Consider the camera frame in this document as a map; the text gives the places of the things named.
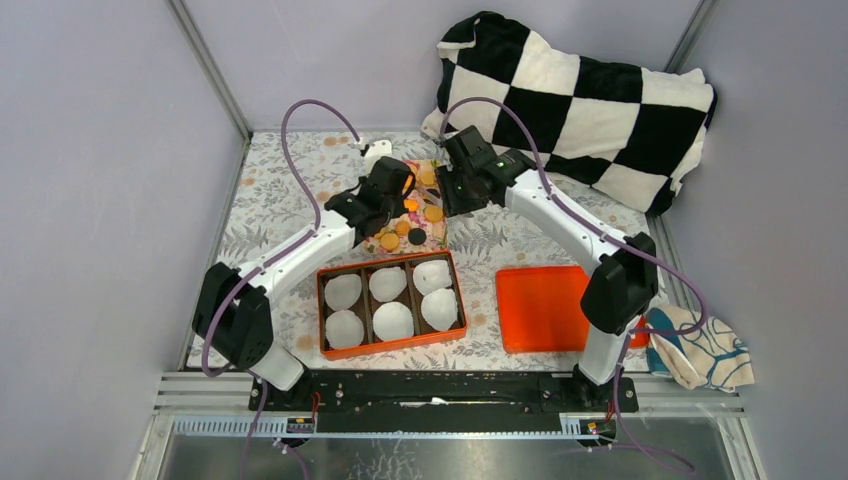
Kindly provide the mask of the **floral cookie tray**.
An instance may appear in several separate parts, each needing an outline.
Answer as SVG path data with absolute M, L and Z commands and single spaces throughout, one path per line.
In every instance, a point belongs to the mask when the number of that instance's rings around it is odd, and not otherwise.
M 363 242 L 362 249 L 370 254 L 375 255 L 406 255 L 419 254 L 431 251 L 444 250 L 448 246 L 448 227 L 446 214 L 443 209 L 442 192 L 438 186 L 438 182 L 432 187 L 424 187 L 418 181 L 418 175 L 421 171 L 432 170 L 436 177 L 436 167 L 438 163 L 435 159 L 424 160 L 405 160 L 405 163 L 410 167 L 415 174 L 416 184 L 410 195 L 406 199 L 415 199 L 419 202 L 420 208 L 417 212 L 409 213 L 408 211 L 402 214 L 397 219 L 392 219 L 389 224 L 383 227 L 375 236 L 366 239 Z M 424 209 L 428 205 L 436 205 L 443 210 L 444 218 L 441 222 L 428 222 L 424 216 Z M 379 244 L 379 238 L 389 232 L 393 232 L 393 227 L 400 220 L 408 221 L 412 229 L 421 228 L 427 232 L 427 241 L 423 245 L 412 245 L 408 242 L 407 237 L 400 238 L 399 247 L 391 252 L 384 250 Z

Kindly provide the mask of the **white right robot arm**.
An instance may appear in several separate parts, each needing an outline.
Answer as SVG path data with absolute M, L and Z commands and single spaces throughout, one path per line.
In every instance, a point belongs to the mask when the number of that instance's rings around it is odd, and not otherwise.
M 627 236 L 571 201 L 541 177 L 536 161 L 517 149 L 497 153 L 478 129 L 468 127 L 444 143 L 449 162 L 438 168 L 446 216 L 490 204 L 520 215 L 555 240 L 584 270 L 589 283 L 580 308 L 590 323 L 573 386 L 575 402 L 597 412 L 613 398 L 627 335 L 659 290 L 646 233 Z

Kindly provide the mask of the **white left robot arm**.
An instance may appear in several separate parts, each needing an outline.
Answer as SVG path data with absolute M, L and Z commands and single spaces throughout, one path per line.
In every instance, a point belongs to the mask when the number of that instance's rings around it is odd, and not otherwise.
M 364 163 L 365 175 L 324 204 L 317 225 L 237 268 L 219 262 L 203 280 L 193 331 L 229 366 L 271 385 L 272 398 L 288 411 L 307 404 L 311 387 L 302 378 L 306 366 L 275 340 L 272 298 L 404 215 L 415 186 L 410 166 L 393 158 L 388 140 L 367 145 Z

